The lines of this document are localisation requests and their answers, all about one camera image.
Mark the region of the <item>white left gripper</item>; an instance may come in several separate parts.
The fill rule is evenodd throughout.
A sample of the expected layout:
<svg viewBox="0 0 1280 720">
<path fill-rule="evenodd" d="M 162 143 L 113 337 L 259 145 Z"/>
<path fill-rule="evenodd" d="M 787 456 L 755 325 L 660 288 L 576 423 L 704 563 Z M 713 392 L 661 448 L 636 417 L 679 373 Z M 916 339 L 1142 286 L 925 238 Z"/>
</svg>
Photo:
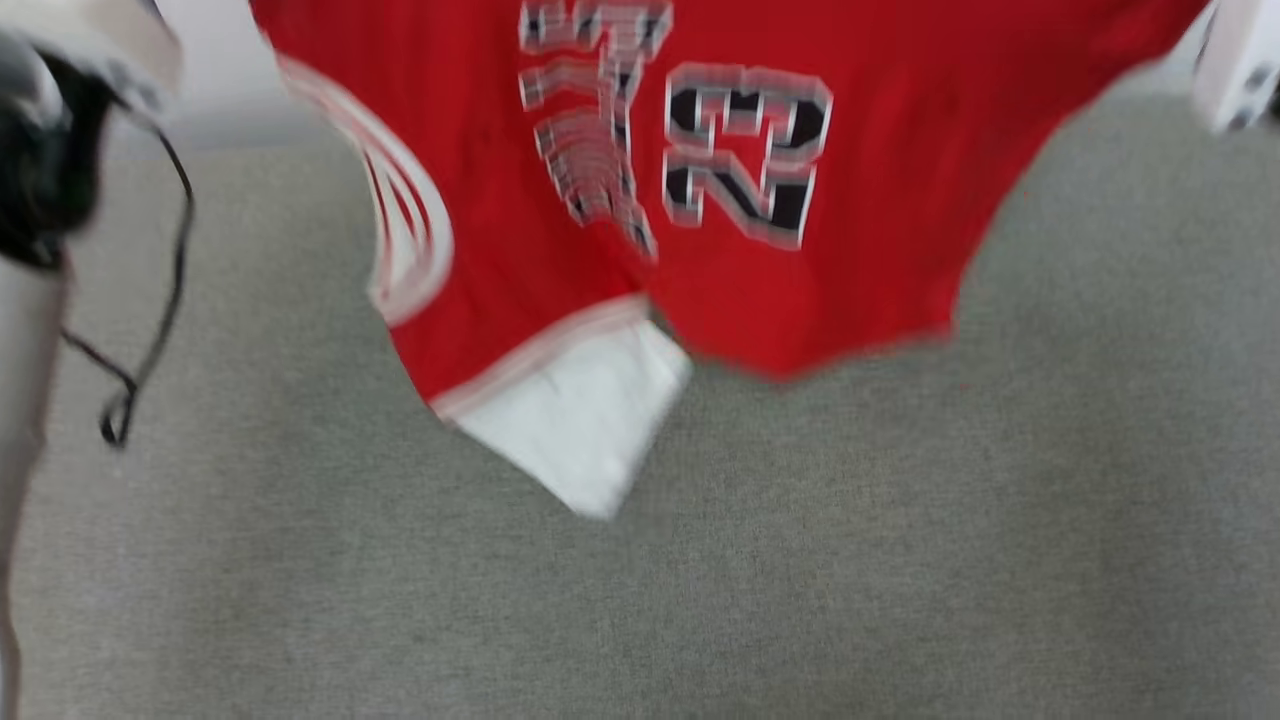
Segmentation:
<svg viewBox="0 0 1280 720">
<path fill-rule="evenodd" d="M 180 40 L 154 1 L 3 1 L 1 26 L 138 111 L 166 113 L 180 95 Z"/>
</svg>

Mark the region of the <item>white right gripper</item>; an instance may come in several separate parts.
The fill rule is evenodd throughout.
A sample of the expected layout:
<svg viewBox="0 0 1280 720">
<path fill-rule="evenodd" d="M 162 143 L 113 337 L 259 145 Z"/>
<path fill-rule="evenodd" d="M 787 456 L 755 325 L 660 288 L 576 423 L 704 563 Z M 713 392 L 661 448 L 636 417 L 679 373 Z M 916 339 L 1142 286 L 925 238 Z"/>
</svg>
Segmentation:
<svg viewBox="0 0 1280 720">
<path fill-rule="evenodd" d="M 1193 108 L 1225 135 L 1277 119 L 1279 3 L 1217 1 L 1193 73 Z"/>
</svg>

